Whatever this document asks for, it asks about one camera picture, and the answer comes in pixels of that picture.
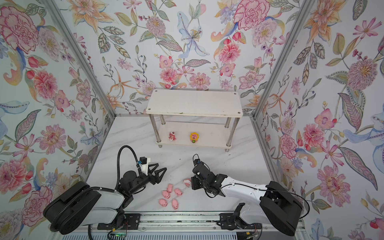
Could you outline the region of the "pink bear white bowl toy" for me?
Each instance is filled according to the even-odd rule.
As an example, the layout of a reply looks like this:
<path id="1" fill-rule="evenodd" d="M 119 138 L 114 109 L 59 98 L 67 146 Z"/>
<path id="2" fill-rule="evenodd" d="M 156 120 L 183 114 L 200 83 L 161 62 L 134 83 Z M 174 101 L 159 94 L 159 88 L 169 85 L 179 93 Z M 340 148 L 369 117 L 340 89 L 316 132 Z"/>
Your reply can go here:
<path id="1" fill-rule="evenodd" d="M 192 182 L 190 179 L 185 179 L 183 180 L 183 183 L 184 185 L 187 187 L 187 188 L 190 188 L 192 186 Z"/>

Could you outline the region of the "pink bear with strawberry hat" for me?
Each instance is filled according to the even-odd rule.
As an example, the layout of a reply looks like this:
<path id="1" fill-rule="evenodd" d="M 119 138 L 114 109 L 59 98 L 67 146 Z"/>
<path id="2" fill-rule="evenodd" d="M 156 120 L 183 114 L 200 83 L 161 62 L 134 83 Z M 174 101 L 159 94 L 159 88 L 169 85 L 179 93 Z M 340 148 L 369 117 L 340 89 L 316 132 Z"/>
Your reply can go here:
<path id="1" fill-rule="evenodd" d="M 173 142 L 176 140 L 176 134 L 175 132 L 170 132 L 169 133 L 169 141 Z"/>

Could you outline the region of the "pink bear yellow flower toy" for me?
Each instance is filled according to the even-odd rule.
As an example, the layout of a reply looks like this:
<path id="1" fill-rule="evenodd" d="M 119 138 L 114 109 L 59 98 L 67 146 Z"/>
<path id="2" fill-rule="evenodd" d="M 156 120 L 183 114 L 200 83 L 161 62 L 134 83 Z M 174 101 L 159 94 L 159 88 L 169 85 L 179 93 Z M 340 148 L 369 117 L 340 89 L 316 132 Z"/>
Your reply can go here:
<path id="1" fill-rule="evenodd" d="M 194 144 L 197 143 L 199 140 L 199 134 L 198 133 L 191 133 L 190 134 L 190 141 Z"/>

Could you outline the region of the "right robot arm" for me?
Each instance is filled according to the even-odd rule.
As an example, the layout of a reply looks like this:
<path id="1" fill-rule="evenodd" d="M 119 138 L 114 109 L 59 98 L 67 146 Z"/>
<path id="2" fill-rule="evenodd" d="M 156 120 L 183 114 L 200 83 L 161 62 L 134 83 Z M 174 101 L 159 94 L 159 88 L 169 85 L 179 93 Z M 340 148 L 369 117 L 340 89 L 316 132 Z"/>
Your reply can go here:
<path id="1" fill-rule="evenodd" d="M 241 200 L 232 214 L 220 214 L 218 225 L 221 229 L 259 230 L 263 224 L 269 224 L 284 235 L 295 235 L 304 207 L 279 183 L 246 183 L 214 174 L 200 159 L 193 163 L 193 190 L 203 189 L 210 198 L 222 196 Z"/>

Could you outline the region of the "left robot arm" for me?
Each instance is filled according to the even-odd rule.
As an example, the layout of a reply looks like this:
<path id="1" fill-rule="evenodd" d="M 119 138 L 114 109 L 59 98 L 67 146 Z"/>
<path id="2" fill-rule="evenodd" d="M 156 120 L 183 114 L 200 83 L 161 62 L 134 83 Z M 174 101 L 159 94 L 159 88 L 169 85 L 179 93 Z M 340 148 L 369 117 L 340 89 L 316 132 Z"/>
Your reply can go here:
<path id="1" fill-rule="evenodd" d="M 43 216 L 50 222 L 51 232 L 62 235 L 80 226 L 94 224 L 119 229 L 132 222 L 125 208 L 133 201 L 134 195 L 147 184 L 159 184 L 166 171 L 167 168 L 160 168 L 159 164 L 149 164 L 146 172 L 141 169 L 128 171 L 118 178 L 114 189 L 90 187 L 85 182 L 78 182 L 45 207 Z"/>

